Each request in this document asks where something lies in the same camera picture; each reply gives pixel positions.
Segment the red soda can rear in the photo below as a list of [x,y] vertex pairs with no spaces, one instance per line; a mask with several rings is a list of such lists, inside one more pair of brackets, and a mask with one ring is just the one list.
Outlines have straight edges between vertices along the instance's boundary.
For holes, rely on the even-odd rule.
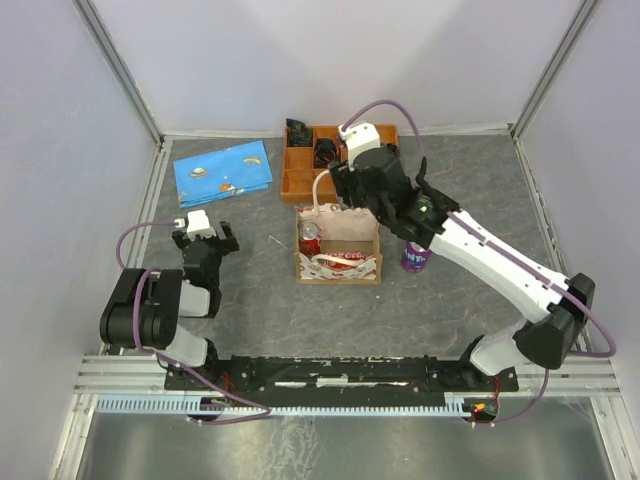
[[321,253],[321,229],[312,221],[301,222],[298,226],[299,251],[313,257]]

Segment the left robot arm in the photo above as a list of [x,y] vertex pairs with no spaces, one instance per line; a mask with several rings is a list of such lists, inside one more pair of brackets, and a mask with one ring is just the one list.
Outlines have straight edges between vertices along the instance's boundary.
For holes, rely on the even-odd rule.
[[100,319],[101,340],[112,347],[160,354],[166,362],[187,366],[187,379],[209,390],[221,378],[215,345],[179,325],[181,317],[213,318],[221,304],[223,258],[239,250],[227,221],[217,231],[210,224],[190,230],[191,222],[172,232],[181,253],[180,269],[125,268]]

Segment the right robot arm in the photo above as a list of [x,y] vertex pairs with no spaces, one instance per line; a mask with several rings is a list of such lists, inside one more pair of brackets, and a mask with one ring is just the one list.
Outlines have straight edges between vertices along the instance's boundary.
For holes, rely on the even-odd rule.
[[567,277],[510,247],[457,202],[431,187],[421,169],[404,172],[390,146],[330,166],[343,205],[366,208],[393,234],[463,267],[509,300],[523,321],[485,335],[458,368],[467,389],[481,391],[495,375],[530,361],[557,370],[588,321],[595,283],[583,273]]

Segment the canvas tote bag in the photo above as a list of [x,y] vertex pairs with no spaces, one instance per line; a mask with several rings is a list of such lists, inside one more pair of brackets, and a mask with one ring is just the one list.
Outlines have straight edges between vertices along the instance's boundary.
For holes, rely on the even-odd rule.
[[[383,256],[380,250],[379,225],[365,208],[344,209],[339,203],[320,203],[318,185],[325,176],[323,170],[312,186],[312,204],[299,207],[295,214],[295,278],[307,285],[378,285],[381,283]],[[359,267],[330,270],[311,261],[299,251],[298,226],[301,222],[315,222],[321,229],[321,253],[362,252],[368,256]]]

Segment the aluminium frame rail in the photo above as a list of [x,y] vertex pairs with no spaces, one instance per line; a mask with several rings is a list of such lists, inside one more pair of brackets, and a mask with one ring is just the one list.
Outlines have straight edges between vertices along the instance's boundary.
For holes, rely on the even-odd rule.
[[77,394],[155,394],[164,391],[165,370],[149,356],[85,356]]

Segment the purple soda can front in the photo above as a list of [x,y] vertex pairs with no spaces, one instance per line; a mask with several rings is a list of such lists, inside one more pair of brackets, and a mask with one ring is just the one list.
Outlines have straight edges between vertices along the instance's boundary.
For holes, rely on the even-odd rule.
[[415,242],[407,242],[401,257],[401,266],[409,273],[422,272],[431,256],[431,251]]

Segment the wooden compartment tray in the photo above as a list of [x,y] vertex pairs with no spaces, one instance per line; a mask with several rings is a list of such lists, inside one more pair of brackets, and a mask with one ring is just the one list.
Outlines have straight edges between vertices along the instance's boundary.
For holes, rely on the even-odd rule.
[[[374,124],[381,143],[393,143],[399,146],[398,129],[394,124]],[[340,141],[338,126],[307,126],[312,137],[302,146],[290,144],[292,130],[286,127],[284,140],[284,156],[282,180],[280,187],[281,200],[287,204],[311,204],[312,186],[316,177],[323,171],[315,168],[315,144],[318,139],[331,139],[336,146],[338,159],[347,160],[347,149]],[[336,194],[330,176],[321,179],[318,185],[318,200],[322,203],[336,203]]]

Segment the red soda can front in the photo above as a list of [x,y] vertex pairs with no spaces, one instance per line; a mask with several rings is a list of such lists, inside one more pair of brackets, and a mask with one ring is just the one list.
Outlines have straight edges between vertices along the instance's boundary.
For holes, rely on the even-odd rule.
[[329,252],[314,255],[311,261],[318,263],[330,270],[346,271],[362,265],[368,256],[362,252]]

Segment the rolled black orange tie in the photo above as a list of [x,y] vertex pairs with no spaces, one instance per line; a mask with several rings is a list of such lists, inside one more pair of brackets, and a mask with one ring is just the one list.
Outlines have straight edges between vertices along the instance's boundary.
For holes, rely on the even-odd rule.
[[313,167],[325,169],[340,161],[340,151],[331,138],[318,138],[314,145]]

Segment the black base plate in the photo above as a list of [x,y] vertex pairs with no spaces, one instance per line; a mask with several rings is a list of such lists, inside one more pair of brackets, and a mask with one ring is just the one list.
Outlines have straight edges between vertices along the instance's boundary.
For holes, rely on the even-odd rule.
[[469,395],[519,390],[513,367],[495,376],[470,363],[437,357],[248,357],[218,359],[214,375],[198,377],[165,362],[167,391],[212,390],[203,379],[238,396],[234,407],[440,407],[447,393]]

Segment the red soda can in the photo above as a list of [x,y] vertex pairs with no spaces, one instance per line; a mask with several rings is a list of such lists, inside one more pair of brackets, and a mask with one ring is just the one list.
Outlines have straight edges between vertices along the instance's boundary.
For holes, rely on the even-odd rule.
[[313,257],[321,253],[321,229],[312,221],[301,222],[298,226],[299,251]]
[[346,271],[362,265],[368,256],[362,252],[329,252],[314,255],[311,261],[318,263],[330,270]]

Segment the blue space print cloth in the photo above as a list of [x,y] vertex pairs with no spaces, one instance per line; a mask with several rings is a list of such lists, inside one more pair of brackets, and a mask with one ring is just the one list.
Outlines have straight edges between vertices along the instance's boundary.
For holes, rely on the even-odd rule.
[[273,181],[262,141],[253,141],[173,163],[180,208],[266,189]]

